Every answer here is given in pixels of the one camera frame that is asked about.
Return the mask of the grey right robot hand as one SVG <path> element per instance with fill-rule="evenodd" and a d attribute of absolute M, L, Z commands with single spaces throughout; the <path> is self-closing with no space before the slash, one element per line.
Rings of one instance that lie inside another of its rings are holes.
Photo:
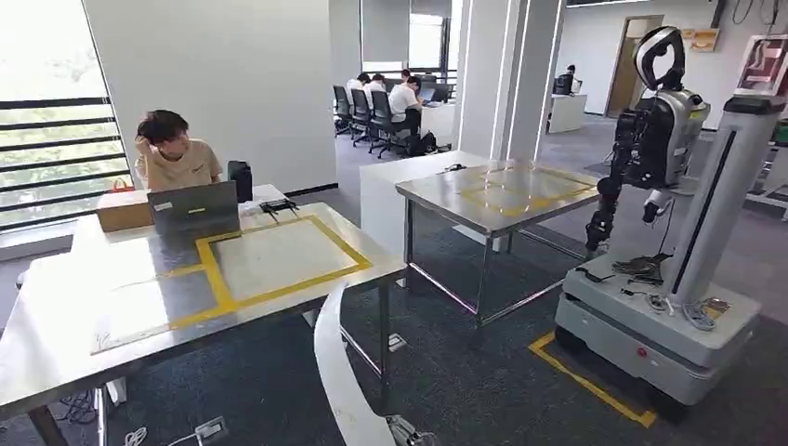
<path fill-rule="evenodd" d="M 441 446 L 436 434 L 419 431 L 399 414 L 386 416 L 386 421 L 395 443 L 399 446 Z"/>

